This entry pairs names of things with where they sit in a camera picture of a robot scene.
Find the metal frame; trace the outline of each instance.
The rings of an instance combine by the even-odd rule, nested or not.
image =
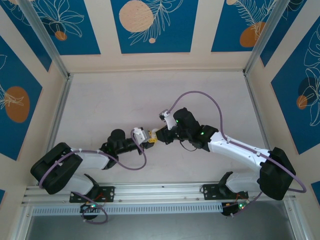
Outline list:
[[[48,150],[53,146],[59,125],[63,115],[63,109],[66,105],[68,94],[70,91],[72,80],[64,86],[63,94],[57,110],[56,118],[53,124],[52,133],[49,141]],[[256,106],[254,94],[252,93],[250,84],[245,77],[248,87],[249,95],[258,119],[261,134],[265,145],[268,146],[266,133],[263,129],[260,113]],[[204,199],[204,195],[200,192],[203,184],[216,184],[217,182],[179,182],[179,183],[100,183],[100,186],[115,186],[116,191],[114,195],[114,202],[108,203],[116,209],[132,208],[134,206],[161,206],[163,204],[170,206],[202,206],[203,204],[220,204],[223,202],[232,202],[233,200],[211,200]],[[258,195],[258,192],[249,192],[249,199],[253,199]],[[69,203],[69,192],[60,192],[59,194],[49,195],[44,189],[38,186],[28,186],[21,205],[20,222],[17,225],[16,231],[13,233],[12,240],[24,240],[27,236],[31,218],[33,213],[40,209],[49,211],[53,209],[74,209],[75,206],[79,207],[79,203]],[[273,201],[273,199],[265,196],[264,194],[258,201]],[[300,209],[299,203],[294,194],[287,195],[284,198],[284,203],[287,209],[287,214],[297,240],[313,240],[311,231],[304,215]]]
[[[54,146],[55,146],[55,141],[57,138],[57,134],[58,134],[58,130],[59,130],[59,126],[61,123],[61,119],[65,110],[65,106],[68,100],[68,95],[70,92],[70,88],[71,88],[71,83],[72,80],[74,78],[74,75],[71,74],[67,81],[65,82],[65,85],[63,87],[63,91],[60,97],[60,101],[58,104],[58,107],[56,109],[56,113],[55,113],[55,117],[54,117],[54,121],[53,121],[53,126],[52,126],[52,130],[51,130],[51,134],[50,134],[50,138],[47,144],[47,148],[46,148],[46,153],[49,152]]]
[[[19,4],[22,13],[28,20],[33,31],[35,32],[40,42],[44,46],[44,49],[47,51],[52,61],[56,64],[60,73],[65,77],[65,79],[68,79],[68,70],[64,62],[62,61],[60,54],[56,46],[54,45],[52,39],[50,38],[45,26],[42,24],[40,18],[38,17],[38,14],[36,13],[36,10],[32,6],[31,2],[29,0],[17,0],[17,3]]]
[[[283,12],[286,10],[290,0],[278,0],[272,10],[270,17],[266,21],[266,24],[263,28],[261,35],[259,36],[258,40],[256,41],[255,46],[251,52],[248,62],[244,67],[244,75],[247,76],[253,66],[255,65],[256,61],[260,57],[263,49],[265,48],[269,38],[271,37],[273,31],[275,30],[279,20],[282,17]]]
[[[291,223],[291,227],[297,240],[314,240],[314,236],[309,228],[305,215],[297,199],[287,199],[284,201],[285,209]]]

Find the yellow object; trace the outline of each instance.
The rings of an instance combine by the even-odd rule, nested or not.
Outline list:
[[[149,131],[150,139],[148,140],[149,143],[156,143],[158,141],[157,136],[152,134],[151,131]]]

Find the orange circle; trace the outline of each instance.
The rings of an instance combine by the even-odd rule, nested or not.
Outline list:
[[[8,117],[16,123],[23,123],[27,119],[30,110],[28,93],[20,86],[13,86],[6,91],[4,99],[9,101],[5,104],[5,111]]]
[[[307,97],[303,95],[299,96],[298,99],[296,100],[296,105],[301,110],[305,109],[306,106],[308,105]]]
[[[119,12],[122,26],[131,33],[139,33],[147,30],[154,22],[154,15],[143,1],[128,1]]]
[[[233,4],[235,4],[237,2],[237,0],[226,0],[225,2],[228,5],[233,5]]]
[[[60,41],[67,40],[67,35],[63,31],[56,31],[54,36]]]
[[[241,46],[244,48],[254,47],[265,25],[265,22],[257,22],[255,25],[249,26],[246,30],[244,30],[240,36]]]

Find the robotic arm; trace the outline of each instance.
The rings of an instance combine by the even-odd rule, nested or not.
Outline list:
[[[282,200],[293,178],[263,156],[271,158],[296,175],[282,149],[277,147],[272,151],[261,149],[225,136],[217,128],[200,125],[186,108],[176,111],[173,115],[165,110],[160,114],[160,118],[166,122],[166,126],[156,132],[159,141],[165,144],[170,144],[174,140],[189,141],[197,149],[222,154],[247,165],[256,175],[255,179],[250,179],[251,184],[256,184],[257,188],[259,187],[270,198]],[[221,187],[240,192],[238,187],[233,187],[234,182],[239,182],[239,179],[230,180]]]
[[[174,140],[189,141],[197,149],[222,154],[247,165],[256,176],[251,178],[251,183],[270,198],[282,200],[296,175],[285,152],[280,148],[261,149],[232,139],[224,135],[222,129],[219,131],[209,125],[200,125],[186,108],[174,114],[165,110],[159,117],[166,122],[166,126],[156,132],[157,140],[165,144],[170,144]],[[101,189],[89,175],[80,174],[80,170],[92,168],[107,170],[116,163],[129,170],[142,169],[146,162],[142,167],[129,168],[119,162],[118,155],[137,150],[145,157],[144,150],[153,145],[149,132],[142,127],[135,128],[131,132],[131,138],[126,138],[123,130],[116,129],[97,151],[73,149],[66,143],[59,143],[34,164],[31,174],[39,181],[39,186],[43,186],[49,194],[56,194],[63,190],[77,192],[93,200],[97,198]],[[231,174],[232,172],[227,172],[218,184],[219,192],[226,199],[240,192],[239,188],[233,184],[239,183],[239,179],[228,180]]]

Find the metal grating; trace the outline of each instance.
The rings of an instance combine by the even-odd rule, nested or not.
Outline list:
[[[175,204],[119,204],[103,207],[108,215],[135,214],[191,214],[191,213],[221,213],[220,202],[205,203],[175,203]],[[86,215],[101,215],[99,209]],[[32,216],[75,216],[80,215],[80,206],[37,206]]]

